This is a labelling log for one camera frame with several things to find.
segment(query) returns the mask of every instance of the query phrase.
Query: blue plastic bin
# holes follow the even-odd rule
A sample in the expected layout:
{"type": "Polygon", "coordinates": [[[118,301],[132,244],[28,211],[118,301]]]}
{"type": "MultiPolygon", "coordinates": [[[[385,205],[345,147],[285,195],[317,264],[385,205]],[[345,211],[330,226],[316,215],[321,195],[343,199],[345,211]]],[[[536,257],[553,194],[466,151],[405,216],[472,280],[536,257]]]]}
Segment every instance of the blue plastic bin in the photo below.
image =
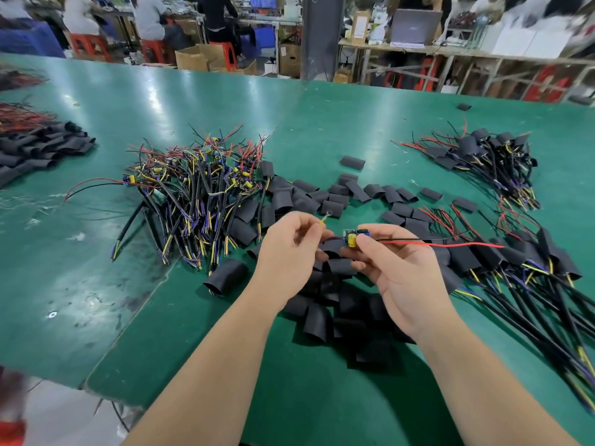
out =
{"type": "Polygon", "coordinates": [[[256,59],[260,56],[261,50],[258,41],[255,47],[250,43],[250,36],[240,36],[240,39],[242,39],[242,54],[246,59],[256,59]]]}
{"type": "Polygon", "coordinates": [[[46,22],[31,21],[31,29],[0,29],[0,51],[19,55],[66,58],[46,22]]]}
{"type": "Polygon", "coordinates": [[[259,48],[274,48],[275,47],[275,31],[271,26],[263,26],[254,28],[254,33],[257,37],[257,46],[259,48]]]}
{"type": "Polygon", "coordinates": [[[250,0],[252,7],[277,7],[277,0],[250,0]]]}

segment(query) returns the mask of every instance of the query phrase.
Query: left hand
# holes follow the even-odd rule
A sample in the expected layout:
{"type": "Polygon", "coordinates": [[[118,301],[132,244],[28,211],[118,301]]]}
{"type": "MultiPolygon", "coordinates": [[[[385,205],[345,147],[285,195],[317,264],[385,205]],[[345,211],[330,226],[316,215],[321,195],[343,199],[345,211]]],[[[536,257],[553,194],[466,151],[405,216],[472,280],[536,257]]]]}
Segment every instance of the left hand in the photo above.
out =
{"type": "Polygon", "coordinates": [[[248,288],[257,297],[270,299],[273,307],[281,311],[308,281],[314,261],[328,260],[328,255],[318,250],[318,244],[333,236],[311,214],[286,214],[268,229],[262,240],[248,288]]]}

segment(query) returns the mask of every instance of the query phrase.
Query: green workbench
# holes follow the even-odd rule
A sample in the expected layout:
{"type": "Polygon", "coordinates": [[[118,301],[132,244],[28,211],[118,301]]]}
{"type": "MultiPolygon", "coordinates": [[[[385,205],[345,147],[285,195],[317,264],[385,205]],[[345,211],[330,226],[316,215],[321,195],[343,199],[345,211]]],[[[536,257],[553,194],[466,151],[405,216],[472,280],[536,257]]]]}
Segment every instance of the green workbench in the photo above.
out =
{"type": "MultiPolygon", "coordinates": [[[[114,239],[138,194],[93,188],[68,203],[78,182],[120,178],[134,161],[130,145],[189,145],[198,131],[237,139],[271,134],[267,159],[288,179],[330,186],[343,155],[366,160],[359,181],[430,187],[479,203],[487,199],[459,174],[397,142],[447,120],[462,128],[531,131],[539,160],[532,180],[543,210],[535,217],[567,248],[595,293],[589,216],[595,213],[592,137],[595,111],[571,105],[510,102],[357,85],[127,67],[76,60],[3,55],[37,69],[50,82],[0,93],[56,112],[97,137],[99,147],[27,176],[0,192],[0,363],[125,404],[147,407],[229,307],[238,291],[216,298],[204,273],[181,262],[165,267],[140,221],[114,262],[114,239]],[[463,113],[455,106],[473,105],[463,113]]],[[[328,225],[335,232],[379,221],[380,200],[350,207],[328,225]]],[[[245,252],[237,256],[249,262],[245,252]]],[[[593,444],[595,420],[528,341],[473,301],[457,311],[525,387],[582,444],[593,444]]],[[[294,342],[296,324],[278,318],[264,353],[243,441],[262,445],[460,444],[440,391],[416,346],[399,347],[398,370],[348,369],[331,347],[294,342]]]]}

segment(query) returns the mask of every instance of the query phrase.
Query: white floor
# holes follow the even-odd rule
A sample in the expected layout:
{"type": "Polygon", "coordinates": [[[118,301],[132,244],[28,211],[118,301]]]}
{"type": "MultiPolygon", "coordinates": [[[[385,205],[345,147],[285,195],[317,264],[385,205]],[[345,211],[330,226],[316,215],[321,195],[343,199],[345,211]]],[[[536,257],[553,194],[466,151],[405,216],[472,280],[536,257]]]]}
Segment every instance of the white floor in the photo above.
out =
{"type": "MultiPolygon", "coordinates": [[[[29,388],[39,382],[31,379],[29,388]]],[[[25,446],[117,446],[126,431],[111,402],[43,381],[29,391],[25,446]]]]}

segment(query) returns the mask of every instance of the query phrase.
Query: laptop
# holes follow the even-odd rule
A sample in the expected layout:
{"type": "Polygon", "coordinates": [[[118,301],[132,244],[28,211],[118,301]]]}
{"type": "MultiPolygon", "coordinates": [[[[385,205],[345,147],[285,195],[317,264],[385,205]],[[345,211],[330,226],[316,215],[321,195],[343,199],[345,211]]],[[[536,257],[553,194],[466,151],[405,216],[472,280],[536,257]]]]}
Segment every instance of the laptop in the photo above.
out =
{"type": "Polygon", "coordinates": [[[390,29],[390,43],[423,48],[434,40],[442,11],[397,9],[390,29]]]}

